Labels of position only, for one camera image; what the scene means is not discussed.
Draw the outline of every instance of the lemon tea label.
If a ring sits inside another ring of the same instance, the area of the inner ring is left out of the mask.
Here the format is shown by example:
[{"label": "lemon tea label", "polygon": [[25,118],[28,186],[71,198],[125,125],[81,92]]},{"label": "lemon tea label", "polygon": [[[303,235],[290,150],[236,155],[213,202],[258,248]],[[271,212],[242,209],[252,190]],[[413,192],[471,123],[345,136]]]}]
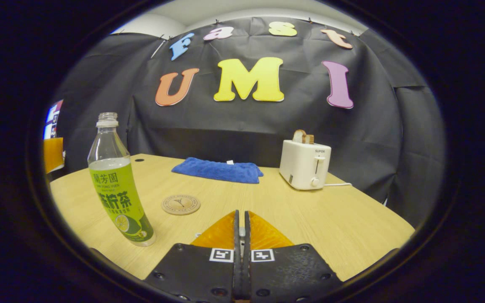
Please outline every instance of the lemon tea label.
[{"label": "lemon tea label", "polygon": [[89,172],[100,202],[123,236],[134,242],[149,240],[153,230],[143,212],[131,164]]}]

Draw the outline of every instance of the purple letter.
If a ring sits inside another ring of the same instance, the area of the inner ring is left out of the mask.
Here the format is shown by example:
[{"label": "purple letter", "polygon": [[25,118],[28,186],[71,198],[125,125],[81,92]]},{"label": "purple letter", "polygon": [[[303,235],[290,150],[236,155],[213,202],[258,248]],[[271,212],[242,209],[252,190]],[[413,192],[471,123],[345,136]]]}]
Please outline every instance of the purple letter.
[{"label": "purple letter", "polygon": [[330,96],[327,97],[327,102],[332,106],[352,109],[353,101],[349,98],[345,78],[345,73],[348,72],[347,67],[331,61],[323,61],[322,64],[329,70]]}]

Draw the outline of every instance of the white toaster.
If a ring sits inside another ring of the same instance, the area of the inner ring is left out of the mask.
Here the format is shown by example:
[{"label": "white toaster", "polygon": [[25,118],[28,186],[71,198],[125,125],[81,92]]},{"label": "white toaster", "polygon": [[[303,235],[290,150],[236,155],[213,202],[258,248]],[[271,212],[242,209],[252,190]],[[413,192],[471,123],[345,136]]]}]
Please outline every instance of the white toaster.
[{"label": "white toaster", "polygon": [[330,146],[284,140],[280,174],[295,189],[320,189],[329,171]]}]

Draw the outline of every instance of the table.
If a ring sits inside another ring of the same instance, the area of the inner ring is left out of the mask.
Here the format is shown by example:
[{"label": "table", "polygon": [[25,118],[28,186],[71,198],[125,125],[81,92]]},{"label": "table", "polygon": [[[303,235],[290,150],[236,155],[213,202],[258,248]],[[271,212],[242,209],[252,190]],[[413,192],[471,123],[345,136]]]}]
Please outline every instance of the table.
[{"label": "table", "polygon": [[[140,200],[157,233],[148,247],[135,246],[120,234],[99,201],[88,169],[50,185],[62,217],[83,243],[139,279],[150,274],[173,244],[189,244],[197,232],[234,210],[239,210],[241,225],[244,211],[253,211],[293,243],[312,244],[342,281],[402,246],[414,232],[404,219],[352,186],[298,191],[273,167],[260,167],[264,176],[259,184],[244,184],[172,173],[183,159],[145,154],[131,159]],[[326,183],[344,181],[328,174]],[[198,198],[200,209],[190,215],[164,212],[160,204],[174,194]]]}]

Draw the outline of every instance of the plastic bottle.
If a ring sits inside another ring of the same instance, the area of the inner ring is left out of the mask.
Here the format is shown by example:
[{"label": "plastic bottle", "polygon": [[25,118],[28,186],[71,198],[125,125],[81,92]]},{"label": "plastic bottle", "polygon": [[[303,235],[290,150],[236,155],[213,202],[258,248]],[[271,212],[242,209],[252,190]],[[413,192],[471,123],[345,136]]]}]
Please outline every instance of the plastic bottle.
[{"label": "plastic bottle", "polygon": [[138,197],[131,155],[115,129],[117,113],[101,113],[98,133],[87,157],[89,172],[100,202],[119,231],[131,243],[148,246],[156,240]]}]

